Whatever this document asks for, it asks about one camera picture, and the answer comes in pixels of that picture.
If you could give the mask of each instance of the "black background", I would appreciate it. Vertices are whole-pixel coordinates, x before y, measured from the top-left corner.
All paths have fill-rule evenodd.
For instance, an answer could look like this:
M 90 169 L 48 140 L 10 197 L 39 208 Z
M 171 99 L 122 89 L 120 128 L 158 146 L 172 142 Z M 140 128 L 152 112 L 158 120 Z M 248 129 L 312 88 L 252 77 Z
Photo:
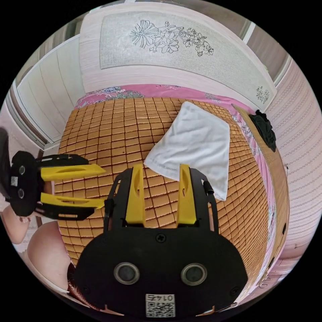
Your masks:
M 6 2 L 0 20 L 2 101 L 23 64 L 42 42 L 72 19 L 105 3 L 76 0 Z M 217 0 L 215 3 L 243 15 L 274 37 L 299 65 L 321 102 L 318 88 L 321 85 L 321 13 L 318 2 Z M 42 286 L 15 252 L 2 223 L 0 229 L 3 316 L 16 320 L 94 321 Z M 228 321 L 310 320 L 310 317 L 319 316 L 320 235 L 321 224 L 307 251 L 282 283 L 263 300 Z

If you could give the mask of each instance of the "pink wall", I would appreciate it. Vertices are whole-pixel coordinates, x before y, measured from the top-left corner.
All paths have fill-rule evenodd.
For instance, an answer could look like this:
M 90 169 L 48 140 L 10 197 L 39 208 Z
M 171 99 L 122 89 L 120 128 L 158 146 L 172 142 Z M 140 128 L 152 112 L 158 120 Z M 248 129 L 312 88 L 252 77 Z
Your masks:
M 297 64 L 292 61 L 266 110 L 276 145 L 288 164 L 289 227 L 284 249 L 267 279 L 240 304 L 280 282 L 309 245 L 322 213 L 322 113 Z
M 20 130 L 18 125 L 12 119 L 6 102 L 3 102 L 0 111 L 0 126 L 4 127 L 9 134 L 9 154 L 10 160 L 19 151 L 28 151 L 35 157 L 38 155 L 39 148 Z M 4 197 L 0 195 L 0 211 L 7 205 Z

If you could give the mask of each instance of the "pink bedsheet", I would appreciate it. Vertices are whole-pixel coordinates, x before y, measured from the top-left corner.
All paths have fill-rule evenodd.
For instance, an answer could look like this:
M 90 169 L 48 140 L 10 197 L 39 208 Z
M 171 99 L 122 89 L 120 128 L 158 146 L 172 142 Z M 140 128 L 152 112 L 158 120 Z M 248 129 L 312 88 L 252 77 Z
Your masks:
M 274 187 L 273 187 L 272 178 L 270 175 L 267 162 L 263 156 L 261 149 L 259 148 L 254 136 L 252 135 L 249 127 L 246 125 L 244 119 L 236 111 L 236 109 L 232 106 L 232 104 L 235 104 L 245 109 L 250 114 L 254 114 L 255 111 L 253 111 L 250 107 L 246 106 L 245 104 L 229 97 L 213 95 L 213 94 L 209 94 L 209 93 L 205 93 L 205 92 L 201 92 L 201 91 L 197 91 L 197 90 L 193 90 L 185 87 L 172 86 L 172 85 L 153 85 L 153 84 L 126 85 L 126 86 L 111 87 L 111 88 L 94 91 L 80 98 L 75 108 L 77 109 L 90 104 L 107 101 L 107 100 L 115 100 L 115 99 L 122 99 L 122 98 L 123 99 L 140 98 L 140 97 L 184 98 L 187 100 L 203 101 L 211 104 L 216 104 L 228 110 L 232 115 L 232 117 L 234 118 L 234 121 L 240 126 L 245 136 L 245 139 L 249 143 L 253 156 L 257 162 L 260 173 L 262 175 L 264 186 L 267 193 L 267 201 L 268 201 L 268 208 L 269 208 L 269 223 L 268 223 L 269 234 L 268 234 L 267 250 L 266 250 L 263 266 L 258 277 L 258 281 L 259 281 L 269 264 L 269 259 L 273 251 L 273 245 L 275 240 L 276 205 L 275 205 Z M 253 288 L 249 291 L 249 293 L 256 288 L 257 282 L 254 284 Z

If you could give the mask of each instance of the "headboard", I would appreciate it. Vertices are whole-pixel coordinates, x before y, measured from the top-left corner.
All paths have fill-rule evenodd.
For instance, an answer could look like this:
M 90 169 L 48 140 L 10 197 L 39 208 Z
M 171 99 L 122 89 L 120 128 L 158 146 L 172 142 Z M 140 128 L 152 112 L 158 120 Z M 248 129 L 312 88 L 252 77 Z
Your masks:
M 229 96 L 264 110 L 274 83 L 232 31 L 196 11 L 137 2 L 95 10 L 83 20 L 80 68 L 86 92 L 167 84 Z

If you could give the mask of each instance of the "black cloth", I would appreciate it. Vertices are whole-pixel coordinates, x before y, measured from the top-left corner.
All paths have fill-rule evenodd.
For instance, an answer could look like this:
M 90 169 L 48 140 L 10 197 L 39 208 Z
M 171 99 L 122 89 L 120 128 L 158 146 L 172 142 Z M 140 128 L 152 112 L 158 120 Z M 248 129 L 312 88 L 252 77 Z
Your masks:
M 260 136 L 263 138 L 266 145 L 273 151 L 276 151 L 276 136 L 272 130 L 271 122 L 267 119 L 266 114 L 256 111 L 256 115 L 250 114 L 249 117 L 253 121 Z

